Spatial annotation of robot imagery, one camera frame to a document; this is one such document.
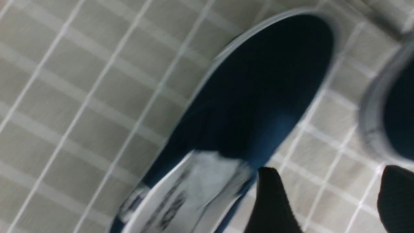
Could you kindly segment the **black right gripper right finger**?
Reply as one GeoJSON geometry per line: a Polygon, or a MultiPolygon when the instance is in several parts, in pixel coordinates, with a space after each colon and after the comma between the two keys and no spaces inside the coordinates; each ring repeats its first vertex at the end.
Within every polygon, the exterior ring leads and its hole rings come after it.
{"type": "Polygon", "coordinates": [[[380,221],[388,233],[414,231],[414,174],[397,165],[384,168],[377,198],[380,221]]]}

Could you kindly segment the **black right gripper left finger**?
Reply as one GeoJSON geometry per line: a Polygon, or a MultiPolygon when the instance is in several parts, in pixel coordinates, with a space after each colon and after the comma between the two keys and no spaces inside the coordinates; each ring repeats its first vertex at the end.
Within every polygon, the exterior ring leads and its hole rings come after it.
{"type": "Polygon", "coordinates": [[[302,233],[275,168],[258,169],[256,200],[245,233],[302,233]]]}

